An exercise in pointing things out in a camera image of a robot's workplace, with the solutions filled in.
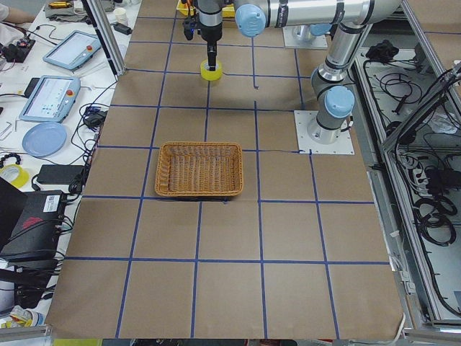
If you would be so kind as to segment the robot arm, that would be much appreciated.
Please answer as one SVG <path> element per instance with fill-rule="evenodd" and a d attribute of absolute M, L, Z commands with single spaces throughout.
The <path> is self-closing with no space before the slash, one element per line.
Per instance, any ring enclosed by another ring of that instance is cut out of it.
<path fill-rule="evenodd" d="M 210 71 L 216 70 L 217 44 L 223 34 L 223 0 L 194 1 L 198 11 L 201 37 L 207 43 L 207 64 Z"/>
<path fill-rule="evenodd" d="M 352 113 L 354 94 L 343 86 L 370 27 L 386 19 L 400 1 L 234 1 L 235 20 L 242 35 L 256 37 L 268 27 L 336 25 L 324 62 L 311 75 L 318 113 L 307 125 L 310 138 L 334 143 L 345 119 Z"/>

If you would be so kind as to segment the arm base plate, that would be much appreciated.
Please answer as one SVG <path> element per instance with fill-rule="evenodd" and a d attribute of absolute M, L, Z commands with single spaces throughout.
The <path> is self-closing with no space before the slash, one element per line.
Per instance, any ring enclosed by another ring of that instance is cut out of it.
<path fill-rule="evenodd" d="M 326 50 L 330 24 L 298 25 L 283 28 L 286 48 Z"/>
<path fill-rule="evenodd" d="M 301 154 L 354 155 L 347 120 L 336 130 L 326 130 L 317 122 L 317 111 L 295 110 L 297 147 Z"/>

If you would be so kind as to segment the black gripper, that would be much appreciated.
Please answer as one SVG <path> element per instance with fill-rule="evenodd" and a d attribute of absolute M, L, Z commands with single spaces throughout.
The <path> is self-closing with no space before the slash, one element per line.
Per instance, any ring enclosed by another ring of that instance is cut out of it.
<path fill-rule="evenodd" d="M 208 37 L 205 39 L 207 42 L 207 61 L 208 62 L 215 62 L 213 67 L 213 71 L 217 71 L 218 69 L 218 61 L 217 59 L 217 44 L 218 44 L 218 39 L 216 37 Z M 211 70 L 210 64 L 207 62 L 207 70 Z"/>

